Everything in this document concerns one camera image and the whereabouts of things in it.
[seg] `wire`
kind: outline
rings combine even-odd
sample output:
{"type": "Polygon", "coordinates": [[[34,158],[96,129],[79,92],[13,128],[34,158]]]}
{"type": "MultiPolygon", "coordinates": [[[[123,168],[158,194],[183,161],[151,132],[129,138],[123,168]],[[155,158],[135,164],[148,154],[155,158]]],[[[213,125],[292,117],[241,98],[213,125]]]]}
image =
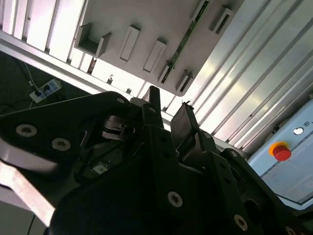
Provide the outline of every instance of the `wire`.
{"type": "Polygon", "coordinates": [[[34,214],[34,216],[33,216],[32,220],[31,220],[31,222],[30,222],[30,225],[29,225],[29,228],[28,228],[27,235],[29,235],[29,234],[30,234],[30,230],[31,230],[31,227],[33,226],[34,220],[35,220],[35,214],[34,214]]]}
{"type": "Polygon", "coordinates": [[[16,102],[13,103],[13,104],[2,103],[2,104],[0,104],[0,106],[1,106],[1,105],[6,105],[6,106],[8,106],[8,107],[7,107],[5,110],[3,110],[0,114],[5,113],[5,112],[8,111],[9,109],[14,109],[14,110],[16,111],[15,105],[17,105],[18,103],[21,103],[21,102],[32,102],[32,101],[29,100],[29,99],[22,99],[22,100],[16,101],[16,102]]]}
{"type": "Polygon", "coordinates": [[[33,79],[32,75],[31,75],[31,73],[30,73],[30,71],[29,71],[29,68],[28,68],[28,66],[27,66],[27,63],[24,63],[24,64],[25,64],[25,66],[26,66],[28,75],[29,75],[30,80],[31,80],[31,82],[33,83],[34,87],[36,88],[36,90],[38,90],[39,92],[41,92],[41,90],[37,87],[37,85],[36,85],[35,82],[34,82],[34,79],[33,79]]]}
{"type": "Polygon", "coordinates": [[[19,67],[20,71],[22,72],[22,74],[24,75],[24,77],[26,78],[27,82],[31,82],[29,79],[28,79],[28,76],[27,74],[24,72],[24,70],[21,68],[21,65],[19,64],[19,62],[17,61],[17,59],[14,58],[14,61],[15,63],[17,64],[17,66],[19,67]]]}
{"type": "Polygon", "coordinates": [[[29,108],[28,108],[28,109],[30,109],[30,108],[31,108],[31,106],[33,105],[33,103],[34,103],[34,101],[31,101],[30,106],[29,106],[29,108]]]}

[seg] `red button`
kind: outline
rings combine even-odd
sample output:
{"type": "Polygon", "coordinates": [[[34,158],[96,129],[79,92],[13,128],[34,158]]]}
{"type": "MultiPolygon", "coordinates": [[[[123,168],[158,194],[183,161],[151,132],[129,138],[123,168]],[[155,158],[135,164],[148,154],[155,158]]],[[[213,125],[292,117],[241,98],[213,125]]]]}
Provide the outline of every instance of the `red button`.
{"type": "Polygon", "coordinates": [[[273,155],[278,161],[285,161],[291,157],[291,151],[286,146],[280,145],[273,149],[273,155]]]}

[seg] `screw head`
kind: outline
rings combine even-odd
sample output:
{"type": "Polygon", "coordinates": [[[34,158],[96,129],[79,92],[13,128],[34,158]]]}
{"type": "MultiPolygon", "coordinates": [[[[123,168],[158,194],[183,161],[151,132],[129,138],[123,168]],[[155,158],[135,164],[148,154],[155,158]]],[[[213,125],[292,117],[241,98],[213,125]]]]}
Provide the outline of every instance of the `screw head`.
{"type": "Polygon", "coordinates": [[[209,133],[206,133],[206,132],[204,133],[204,136],[207,137],[208,139],[211,138],[211,136],[209,135],[209,133]]]}
{"type": "Polygon", "coordinates": [[[32,137],[37,134],[37,128],[30,124],[21,124],[15,128],[18,135],[23,137],[32,137]]]}
{"type": "Polygon", "coordinates": [[[230,151],[230,154],[231,154],[234,158],[238,157],[237,153],[234,152],[234,151],[230,151]]]}
{"type": "Polygon", "coordinates": [[[182,206],[182,198],[177,192],[169,192],[167,194],[167,199],[173,207],[180,208],[182,206]]]}
{"type": "Polygon", "coordinates": [[[288,233],[288,235],[296,235],[296,233],[294,232],[294,230],[291,227],[286,227],[286,231],[288,233]]]}
{"type": "Polygon", "coordinates": [[[248,224],[246,223],[246,220],[239,214],[234,215],[235,223],[238,225],[239,228],[241,228],[243,231],[248,230],[248,224]]]}
{"type": "Polygon", "coordinates": [[[122,103],[122,104],[125,103],[125,100],[123,100],[122,98],[117,98],[116,100],[117,100],[118,102],[122,103]]]}
{"type": "Polygon", "coordinates": [[[58,151],[68,151],[70,149],[70,142],[64,138],[55,138],[52,141],[52,148],[58,151]]]}
{"type": "Polygon", "coordinates": [[[154,108],[152,108],[152,107],[150,107],[149,109],[150,109],[152,112],[154,112],[154,113],[156,112],[156,110],[155,110],[154,108]]]}

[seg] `emergency stop button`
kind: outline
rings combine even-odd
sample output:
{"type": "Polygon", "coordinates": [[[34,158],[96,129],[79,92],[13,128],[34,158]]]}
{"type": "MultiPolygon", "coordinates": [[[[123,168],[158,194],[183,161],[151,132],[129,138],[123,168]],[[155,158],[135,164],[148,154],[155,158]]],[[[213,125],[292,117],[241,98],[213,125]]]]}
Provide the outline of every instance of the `emergency stop button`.
{"type": "Polygon", "coordinates": [[[291,157],[291,151],[288,148],[288,144],[286,142],[277,142],[270,146],[269,154],[274,156],[277,161],[286,161],[291,157]]]}
{"type": "Polygon", "coordinates": [[[291,157],[291,151],[286,146],[277,146],[273,149],[273,155],[278,161],[286,161],[291,157]]]}

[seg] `electrical outlet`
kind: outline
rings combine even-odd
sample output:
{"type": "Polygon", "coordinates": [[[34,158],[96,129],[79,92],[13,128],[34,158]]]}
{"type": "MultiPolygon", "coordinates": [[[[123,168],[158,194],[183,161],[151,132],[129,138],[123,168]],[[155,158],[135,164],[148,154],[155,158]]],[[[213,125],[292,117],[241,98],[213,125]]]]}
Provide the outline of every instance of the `electrical outlet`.
{"type": "Polygon", "coordinates": [[[46,99],[47,96],[52,95],[53,93],[55,93],[56,91],[60,90],[62,88],[61,83],[56,80],[56,79],[52,79],[51,81],[47,82],[46,84],[44,84],[43,86],[41,86],[40,89],[40,96],[36,95],[35,92],[32,92],[31,94],[29,94],[29,96],[36,102],[39,103],[40,101],[46,99]],[[45,86],[49,86],[50,89],[46,90],[44,93],[44,88],[45,86]]]}

